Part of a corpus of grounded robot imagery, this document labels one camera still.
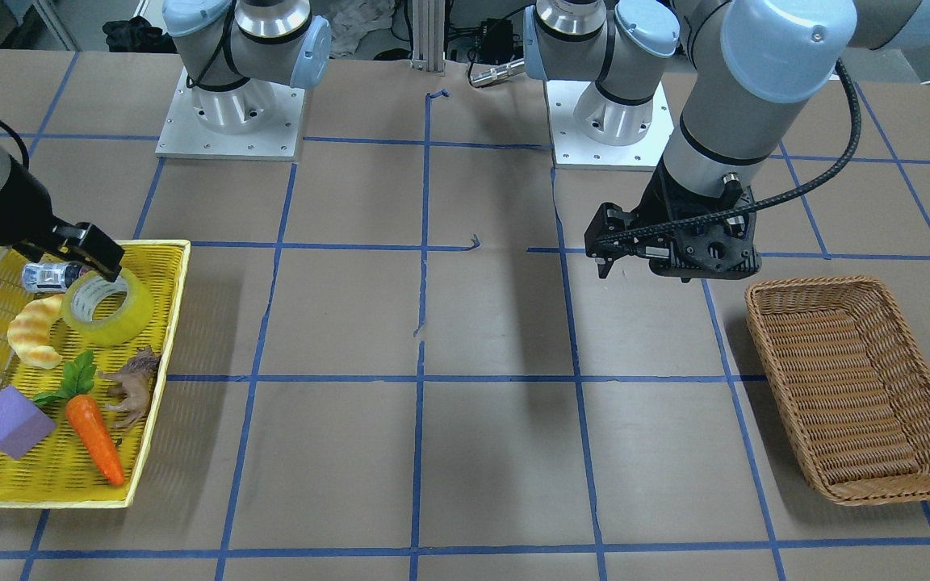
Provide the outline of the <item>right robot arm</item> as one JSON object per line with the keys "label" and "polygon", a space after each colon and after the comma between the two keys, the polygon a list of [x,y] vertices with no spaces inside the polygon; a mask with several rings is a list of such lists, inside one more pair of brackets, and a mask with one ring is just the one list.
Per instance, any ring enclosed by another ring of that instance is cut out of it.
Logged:
{"label": "right robot arm", "polygon": [[[0,1],[0,45],[23,21],[28,1]],[[213,130],[252,126],[268,111],[268,82],[312,89],[320,84],[332,47],[331,23],[307,1],[166,1],[165,26],[143,16],[103,24],[111,52],[170,54],[186,69],[195,109]],[[56,217],[47,189],[19,157],[0,146],[0,247],[30,261],[52,254],[119,276],[124,250],[89,222]]]}

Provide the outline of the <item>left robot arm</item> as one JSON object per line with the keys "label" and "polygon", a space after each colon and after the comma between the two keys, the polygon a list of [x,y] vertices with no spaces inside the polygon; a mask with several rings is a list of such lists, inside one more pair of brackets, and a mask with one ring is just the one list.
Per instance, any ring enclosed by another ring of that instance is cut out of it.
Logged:
{"label": "left robot arm", "polygon": [[[856,152],[862,111],[845,49],[930,44],[930,1],[538,1],[524,23],[529,77],[591,82],[618,107],[649,107],[677,48],[697,73],[639,205],[602,203],[584,232],[599,277],[635,255],[658,276],[739,280],[760,271],[757,211],[822,186]],[[753,178],[832,74],[848,100],[844,151],[756,201]]]}

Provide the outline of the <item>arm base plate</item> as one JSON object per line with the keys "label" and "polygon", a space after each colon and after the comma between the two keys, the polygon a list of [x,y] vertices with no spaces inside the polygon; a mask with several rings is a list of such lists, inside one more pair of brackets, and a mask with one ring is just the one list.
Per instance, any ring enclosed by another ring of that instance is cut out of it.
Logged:
{"label": "arm base plate", "polygon": [[155,153],[205,161],[298,161],[307,90],[250,80],[228,92],[186,85],[181,71]]}
{"label": "arm base plate", "polygon": [[649,102],[621,104],[598,91],[594,82],[545,84],[557,169],[656,169],[674,122],[664,87]]}

